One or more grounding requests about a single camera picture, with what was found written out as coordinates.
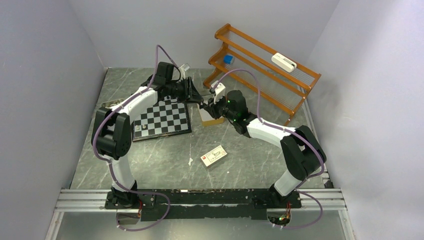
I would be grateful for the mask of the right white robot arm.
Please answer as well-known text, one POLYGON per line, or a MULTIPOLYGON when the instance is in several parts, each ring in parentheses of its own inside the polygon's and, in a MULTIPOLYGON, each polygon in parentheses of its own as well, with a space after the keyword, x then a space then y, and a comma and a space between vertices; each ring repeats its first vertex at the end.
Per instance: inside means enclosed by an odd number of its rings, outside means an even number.
POLYGON ((203 106, 211 117, 224 117, 238 134, 281 148, 287 169, 270 187, 269 199, 275 207, 287 203, 289 194, 308 178, 323 173, 327 157, 308 126, 285 127, 264 120, 249 111, 239 90, 231 90, 227 95, 216 90, 211 93, 212 97, 203 106))

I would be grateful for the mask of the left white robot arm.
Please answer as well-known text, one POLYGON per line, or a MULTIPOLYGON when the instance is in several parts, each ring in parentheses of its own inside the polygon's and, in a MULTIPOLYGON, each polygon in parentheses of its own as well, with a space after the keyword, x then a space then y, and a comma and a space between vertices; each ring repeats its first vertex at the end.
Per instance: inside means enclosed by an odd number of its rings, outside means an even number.
POLYGON ((126 208, 139 200, 137 182, 132 175, 128 152, 132 144, 132 124, 137 116, 167 98, 179 103, 199 103, 202 97, 186 76, 187 64, 180 67, 160 62, 155 72, 123 102, 95 113, 91 144, 97 158, 105 161, 112 177, 113 197, 126 208))

